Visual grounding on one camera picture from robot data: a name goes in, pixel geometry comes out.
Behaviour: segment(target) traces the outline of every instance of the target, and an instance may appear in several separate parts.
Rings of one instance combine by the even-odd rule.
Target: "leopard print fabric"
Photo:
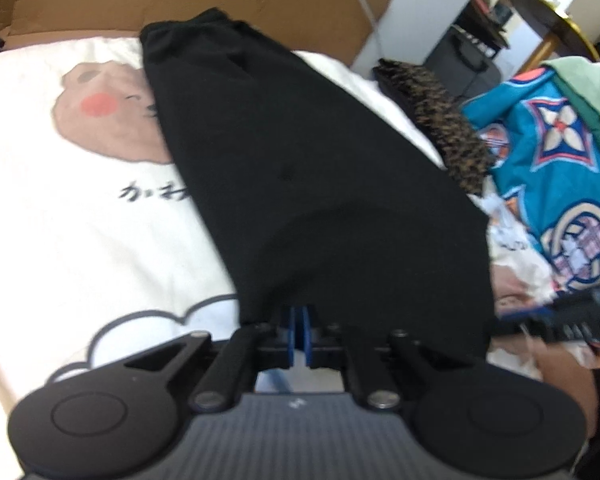
[[[482,182],[494,156],[436,76],[423,66],[389,59],[381,59],[374,74],[381,90],[402,107],[440,152],[449,177],[464,192],[482,195]]]

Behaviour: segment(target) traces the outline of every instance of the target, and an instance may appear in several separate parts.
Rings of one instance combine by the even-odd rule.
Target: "folded black pants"
[[[312,304],[484,355],[486,217],[400,133],[302,59],[211,9],[141,33],[167,145],[243,323]]]

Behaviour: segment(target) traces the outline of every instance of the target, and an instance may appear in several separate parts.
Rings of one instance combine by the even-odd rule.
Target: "cartoon character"
[[[129,162],[171,162],[142,69],[114,61],[80,63],[64,75],[62,86],[52,115],[66,140]]]

